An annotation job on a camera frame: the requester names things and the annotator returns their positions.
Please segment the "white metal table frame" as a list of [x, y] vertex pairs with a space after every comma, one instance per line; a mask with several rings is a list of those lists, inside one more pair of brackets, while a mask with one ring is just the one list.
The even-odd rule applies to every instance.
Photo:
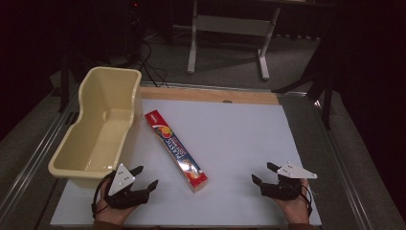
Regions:
[[261, 77], [264, 81], [268, 81], [270, 79], [270, 75], [266, 61], [266, 52], [276, 28], [280, 12], [281, 8], [275, 8], [273, 10], [272, 17], [268, 21], [203, 15], [198, 13], [198, 0], [193, 0], [192, 43], [189, 53], [187, 72], [189, 74], [193, 74], [195, 72], [198, 31], [236, 35], [256, 35], [264, 38], [262, 47], [257, 50], [257, 57]]

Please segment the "red and blue long box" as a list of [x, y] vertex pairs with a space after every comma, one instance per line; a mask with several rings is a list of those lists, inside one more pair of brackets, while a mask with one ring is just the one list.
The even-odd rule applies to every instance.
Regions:
[[202, 189], [209, 180], [208, 176], [196, 163], [159, 111], [153, 110], [148, 112], [145, 118], [154, 135], [169, 154], [172, 162], [176, 165], [179, 172], [183, 174], [191, 190], [196, 193]]

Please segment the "cream plastic tub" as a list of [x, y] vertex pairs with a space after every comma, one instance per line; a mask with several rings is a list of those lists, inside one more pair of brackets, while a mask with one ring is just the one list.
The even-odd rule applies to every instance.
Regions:
[[118, 168], [124, 141], [143, 116], [142, 74], [134, 69], [95, 67], [80, 84], [79, 116], [48, 170], [57, 178], [91, 187]]

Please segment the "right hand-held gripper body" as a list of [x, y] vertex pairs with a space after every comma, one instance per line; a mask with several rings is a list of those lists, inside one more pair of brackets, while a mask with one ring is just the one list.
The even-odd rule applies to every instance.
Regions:
[[260, 192], [263, 196], [280, 199], [294, 200], [302, 194], [301, 179], [316, 179], [318, 175], [290, 162], [282, 165], [276, 172], [277, 184], [262, 182]]

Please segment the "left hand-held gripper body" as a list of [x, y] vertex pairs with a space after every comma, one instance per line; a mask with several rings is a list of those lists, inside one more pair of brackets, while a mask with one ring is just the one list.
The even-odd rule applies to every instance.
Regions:
[[107, 186], [104, 200], [112, 208], [120, 210], [147, 203], [149, 194], [145, 193], [144, 190], [131, 190], [134, 182], [135, 176], [124, 164], [120, 164], [112, 181]]

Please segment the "person's left hand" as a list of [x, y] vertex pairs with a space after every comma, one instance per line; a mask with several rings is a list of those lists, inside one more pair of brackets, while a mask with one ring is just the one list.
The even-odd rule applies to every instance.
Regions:
[[100, 189], [100, 199], [96, 203], [96, 215], [95, 220], [108, 222], [118, 226], [123, 226], [126, 219], [136, 209], [136, 207], [130, 207], [124, 210], [111, 208], [104, 200], [106, 187], [109, 180], [102, 183]]

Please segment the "person's right hand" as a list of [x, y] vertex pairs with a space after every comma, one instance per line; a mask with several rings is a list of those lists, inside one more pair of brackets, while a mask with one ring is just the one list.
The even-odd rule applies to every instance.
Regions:
[[294, 200], [280, 200], [273, 198], [273, 201], [282, 209], [282, 212], [289, 224], [309, 224], [309, 211], [307, 208], [308, 181], [301, 179], [302, 194]]

